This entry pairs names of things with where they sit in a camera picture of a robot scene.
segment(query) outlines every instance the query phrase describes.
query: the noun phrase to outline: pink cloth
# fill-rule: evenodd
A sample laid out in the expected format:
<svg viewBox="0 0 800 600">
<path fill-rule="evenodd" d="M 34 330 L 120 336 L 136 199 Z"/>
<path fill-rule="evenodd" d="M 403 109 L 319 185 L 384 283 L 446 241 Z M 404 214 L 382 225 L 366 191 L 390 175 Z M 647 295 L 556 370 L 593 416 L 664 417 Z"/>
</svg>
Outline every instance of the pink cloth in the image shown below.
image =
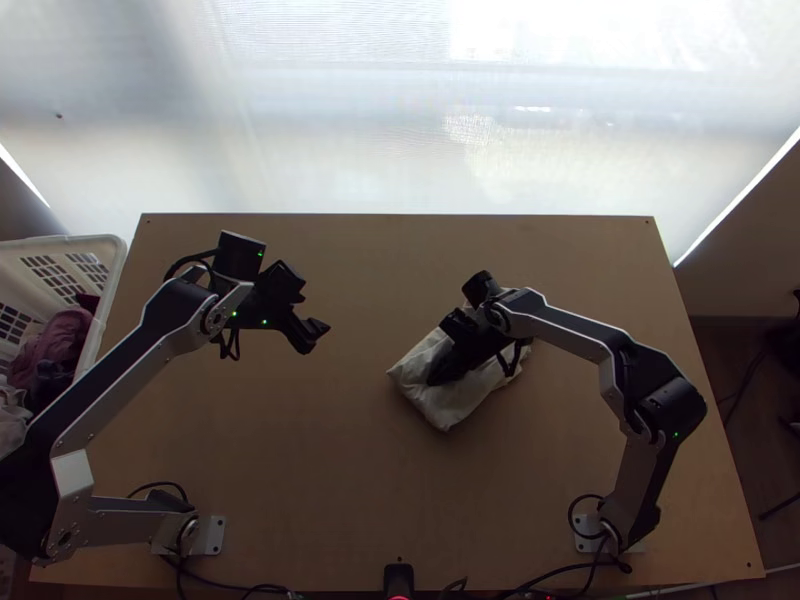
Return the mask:
<svg viewBox="0 0 800 600">
<path fill-rule="evenodd" d="M 28 389 L 36 376 L 36 365 L 48 359 L 56 363 L 80 357 L 86 335 L 92 324 L 92 313 L 83 308 L 70 308 L 56 313 L 44 331 L 28 340 L 11 361 L 8 383 L 17 389 Z"/>
</svg>

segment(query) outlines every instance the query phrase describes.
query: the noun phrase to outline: white curtain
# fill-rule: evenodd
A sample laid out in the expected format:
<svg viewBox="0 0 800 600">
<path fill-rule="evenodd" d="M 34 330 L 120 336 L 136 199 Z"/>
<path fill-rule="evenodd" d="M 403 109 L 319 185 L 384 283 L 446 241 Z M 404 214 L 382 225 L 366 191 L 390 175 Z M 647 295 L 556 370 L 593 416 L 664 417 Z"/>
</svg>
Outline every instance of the white curtain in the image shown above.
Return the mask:
<svg viewBox="0 0 800 600">
<path fill-rule="evenodd" d="M 0 143 L 140 212 L 654 215 L 680 256 L 800 125 L 790 0 L 0 0 Z"/>
</svg>

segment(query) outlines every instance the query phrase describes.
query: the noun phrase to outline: tabletop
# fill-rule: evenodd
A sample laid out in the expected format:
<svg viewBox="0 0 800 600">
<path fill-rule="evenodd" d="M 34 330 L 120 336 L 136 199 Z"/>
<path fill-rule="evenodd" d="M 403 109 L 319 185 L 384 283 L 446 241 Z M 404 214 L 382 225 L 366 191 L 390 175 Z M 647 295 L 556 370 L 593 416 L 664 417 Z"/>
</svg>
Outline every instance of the tabletop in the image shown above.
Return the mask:
<svg viewBox="0 0 800 600">
<path fill-rule="evenodd" d="M 520 377 L 447 434 L 385 371 L 463 302 L 481 269 L 559 308 L 628 331 L 675 361 L 708 403 L 682 445 L 662 521 L 601 588 L 764 575 L 725 432 L 680 293 L 647 217 L 143 215 L 101 354 L 136 326 L 177 258 L 227 229 L 303 275 L 301 316 L 332 330 L 307 356 L 277 332 L 244 331 L 240 362 L 208 346 L 165 368 L 89 448 L 96 495 L 179 481 L 227 517 L 223 551 L 193 569 L 242 585 L 374 590 L 383 566 L 417 587 L 469 576 L 507 589 L 586 555 L 566 520 L 579 494 L 613 489 L 624 436 L 594 365 L 535 341 Z M 554 585 L 581 585 L 571 573 Z M 167 587 L 144 545 L 81 550 L 37 581 Z"/>
</svg>

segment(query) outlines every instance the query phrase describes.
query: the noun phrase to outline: crumpled white fabric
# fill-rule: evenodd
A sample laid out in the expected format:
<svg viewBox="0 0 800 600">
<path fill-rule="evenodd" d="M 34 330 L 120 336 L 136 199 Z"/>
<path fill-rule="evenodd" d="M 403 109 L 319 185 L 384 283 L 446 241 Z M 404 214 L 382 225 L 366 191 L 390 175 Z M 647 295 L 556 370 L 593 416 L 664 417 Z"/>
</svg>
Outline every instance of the crumpled white fabric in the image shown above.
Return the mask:
<svg viewBox="0 0 800 600">
<path fill-rule="evenodd" d="M 448 431 L 466 419 L 486 396 L 515 379 L 522 372 L 522 361 L 531 352 L 530 345 L 522 347 L 519 364 L 511 377 L 505 376 L 500 363 L 492 357 L 477 369 L 467 371 L 459 381 L 428 386 L 425 381 L 431 366 L 452 345 L 453 341 L 437 327 L 386 371 L 402 394 L 441 431 Z M 508 346 L 502 354 L 506 363 L 511 364 L 514 345 Z"/>
<path fill-rule="evenodd" d="M 19 406 L 25 390 L 0 385 L 0 460 L 11 454 L 25 441 L 28 421 L 33 413 Z"/>
</svg>

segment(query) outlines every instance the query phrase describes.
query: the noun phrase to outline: wall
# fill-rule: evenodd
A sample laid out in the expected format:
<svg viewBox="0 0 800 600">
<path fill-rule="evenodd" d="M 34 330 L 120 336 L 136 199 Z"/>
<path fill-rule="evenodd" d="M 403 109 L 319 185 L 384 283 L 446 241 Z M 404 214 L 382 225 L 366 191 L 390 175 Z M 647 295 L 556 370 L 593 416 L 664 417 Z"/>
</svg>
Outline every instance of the wall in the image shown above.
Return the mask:
<svg viewBox="0 0 800 600">
<path fill-rule="evenodd" d="M 53 211 L 0 160 L 0 241 L 64 233 Z"/>
<path fill-rule="evenodd" d="M 697 316 L 787 317 L 800 287 L 800 144 L 675 271 Z"/>
</svg>

